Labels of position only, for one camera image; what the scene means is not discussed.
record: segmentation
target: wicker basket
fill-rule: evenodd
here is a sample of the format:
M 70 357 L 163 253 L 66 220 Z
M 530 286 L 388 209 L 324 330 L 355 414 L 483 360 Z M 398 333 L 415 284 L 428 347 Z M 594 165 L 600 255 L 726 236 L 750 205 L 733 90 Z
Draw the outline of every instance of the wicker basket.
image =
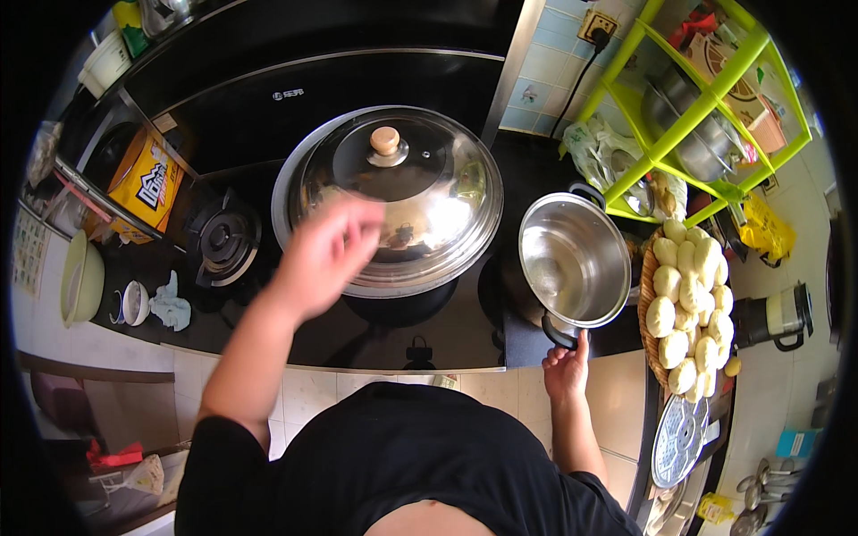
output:
M 643 253 L 643 268 L 641 269 L 640 283 L 641 294 L 637 301 L 637 324 L 641 330 L 643 349 L 646 351 L 646 362 L 662 387 L 665 390 L 669 390 L 668 371 L 658 360 L 658 339 L 650 335 L 650 331 L 646 328 L 646 311 L 650 308 L 652 300 L 656 299 L 656 291 L 652 288 L 652 275 L 659 267 L 656 254 L 652 252 L 652 244 L 656 241 L 656 238 L 662 237 L 664 237 L 664 230 L 662 227 L 659 227 L 652 234 L 652 238 L 646 244 L 646 251 Z

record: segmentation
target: black pot handle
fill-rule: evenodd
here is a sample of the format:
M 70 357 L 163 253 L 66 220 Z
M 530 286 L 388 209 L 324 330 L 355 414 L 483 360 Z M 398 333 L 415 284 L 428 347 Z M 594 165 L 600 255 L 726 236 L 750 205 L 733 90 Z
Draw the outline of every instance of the black pot handle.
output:
M 607 203 L 605 203 L 605 196 L 601 194 L 601 192 L 587 183 L 572 183 L 569 185 L 569 193 L 575 194 L 578 190 L 589 194 L 591 197 L 595 199 L 595 204 L 599 205 L 602 212 L 607 210 Z
M 561 332 L 559 329 L 554 327 L 554 324 L 551 323 L 551 317 L 548 315 L 548 311 L 542 315 L 542 331 L 544 331 L 548 339 L 557 346 L 562 346 L 567 350 L 576 350 L 578 348 L 578 329 L 575 329 L 575 336 Z
M 781 342 L 781 339 L 786 339 L 787 337 L 792 337 L 793 335 L 796 335 L 795 342 L 793 344 L 783 344 Z M 777 338 L 772 339 L 772 340 L 775 342 L 775 346 L 777 346 L 777 349 L 780 350 L 781 352 L 792 352 L 793 350 L 797 350 L 798 348 L 801 348 L 801 345 L 804 344 L 804 332 L 800 331 L 798 333 L 782 334 L 782 335 L 778 335 Z

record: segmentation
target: green plastic shelf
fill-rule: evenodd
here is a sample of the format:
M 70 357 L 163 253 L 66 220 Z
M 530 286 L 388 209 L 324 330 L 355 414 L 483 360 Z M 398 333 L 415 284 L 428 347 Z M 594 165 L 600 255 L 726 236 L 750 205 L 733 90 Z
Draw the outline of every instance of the green plastic shelf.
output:
M 757 149 L 761 166 L 750 177 L 739 184 L 739 188 L 745 193 L 758 186 L 778 168 L 798 154 L 811 140 L 811 133 L 804 116 L 804 111 L 801 109 L 798 95 L 789 79 L 789 72 L 780 51 L 771 41 L 771 37 L 765 31 L 765 28 L 736 3 L 735 0 L 718 0 L 718 2 L 724 8 L 724 11 L 729 14 L 730 18 L 748 32 L 748 35 L 711 83 L 704 80 L 688 59 L 676 51 L 660 33 L 650 26 L 650 23 L 661 8 L 662 2 L 663 0 L 649 0 L 644 5 L 640 16 L 635 20 L 617 54 L 602 74 L 601 83 L 596 86 L 584 102 L 576 121 L 587 121 L 593 115 L 599 103 L 604 99 L 605 93 L 608 93 L 614 102 L 617 103 L 617 107 L 622 112 L 626 121 L 628 121 L 631 132 L 643 153 L 643 157 L 622 177 L 618 178 L 616 183 L 605 192 L 609 214 L 624 216 L 634 220 L 654 221 L 652 218 L 643 218 L 634 213 L 623 200 L 622 194 L 632 184 L 635 184 L 641 177 L 650 172 L 650 170 L 656 168 L 675 175 L 715 197 L 715 200 L 706 208 L 686 218 L 686 226 L 691 227 L 725 208 L 727 202 L 721 198 L 721 195 L 710 184 L 699 181 L 688 174 L 671 154 L 671 151 L 679 142 L 685 139 L 694 127 L 703 121 L 704 118 L 708 117 L 713 109 L 717 108 L 733 124 L 740 135 L 750 141 Z M 641 117 L 640 105 L 643 95 L 615 81 L 623 66 L 646 37 L 655 41 L 685 71 L 701 91 L 701 95 L 694 105 L 682 114 L 674 126 L 657 139 L 645 128 L 644 120 Z M 776 77 L 781 82 L 782 89 L 788 100 L 787 103 L 782 104 L 789 105 L 791 112 L 796 116 L 801 127 L 801 132 L 796 138 L 771 156 L 763 153 L 759 144 L 754 140 L 751 133 L 748 132 L 745 125 L 736 117 L 733 110 L 723 100 L 730 88 L 751 67 L 757 64 L 760 58 L 770 63 L 774 68 Z M 561 144 L 559 149 L 561 156 L 565 154 L 564 148 Z

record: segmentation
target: rag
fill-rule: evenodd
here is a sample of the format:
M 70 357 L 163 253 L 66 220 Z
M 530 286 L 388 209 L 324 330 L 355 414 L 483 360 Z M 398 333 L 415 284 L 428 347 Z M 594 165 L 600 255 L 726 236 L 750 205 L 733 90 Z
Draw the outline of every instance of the rag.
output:
M 173 331 L 181 331 L 190 324 L 190 304 L 178 296 L 176 270 L 170 270 L 170 282 L 159 286 L 155 297 L 149 299 L 149 309 Z

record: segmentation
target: person's right hand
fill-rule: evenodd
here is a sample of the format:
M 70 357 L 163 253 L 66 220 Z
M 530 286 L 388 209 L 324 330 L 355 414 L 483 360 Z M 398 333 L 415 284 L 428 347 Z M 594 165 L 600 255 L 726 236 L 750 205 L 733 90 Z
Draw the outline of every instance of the person's right hand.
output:
M 297 226 L 270 289 L 295 328 L 328 310 L 372 259 L 383 220 L 383 203 L 348 194 Z
M 548 351 L 547 357 L 542 360 L 542 369 L 545 370 L 545 390 L 553 404 L 584 396 L 588 358 L 589 341 L 586 329 L 582 329 L 578 334 L 577 350 L 552 348 Z

